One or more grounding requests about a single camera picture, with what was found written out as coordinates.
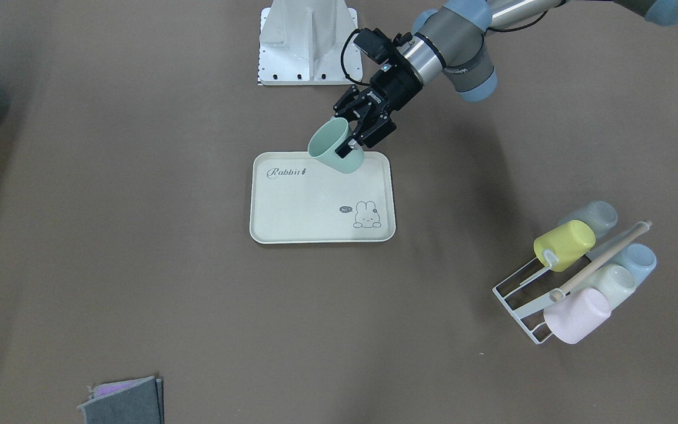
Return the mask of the black gripper near rack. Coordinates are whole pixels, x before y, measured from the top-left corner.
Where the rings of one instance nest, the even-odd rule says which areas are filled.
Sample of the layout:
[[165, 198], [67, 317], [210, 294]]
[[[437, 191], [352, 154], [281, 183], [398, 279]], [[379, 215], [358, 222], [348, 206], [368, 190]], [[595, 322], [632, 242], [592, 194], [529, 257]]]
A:
[[411, 65], [382, 65], [361, 90], [351, 85], [333, 105], [333, 118], [357, 121], [355, 130], [335, 149], [340, 158], [363, 147], [374, 148], [390, 136], [397, 125], [392, 112], [401, 110], [423, 88]]

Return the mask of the silver robot arm near rack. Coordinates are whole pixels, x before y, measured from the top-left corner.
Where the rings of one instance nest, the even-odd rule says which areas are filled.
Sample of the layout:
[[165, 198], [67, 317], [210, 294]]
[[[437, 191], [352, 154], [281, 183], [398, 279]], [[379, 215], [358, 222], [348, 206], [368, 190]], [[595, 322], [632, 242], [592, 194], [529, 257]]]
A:
[[353, 81], [334, 104], [334, 116], [356, 127], [330, 151], [339, 158], [374, 147], [395, 131], [392, 112], [401, 110], [438, 75], [445, 75], [468, 102], [497, 88], [497, 71], [487, 52], [490, 33], [527, 29], [562, 1], [448, 1], [423, 11], [411, 32], [389, 38], [380, 29], [355, 29], [347, 38], [379, 70], [367, 82]]

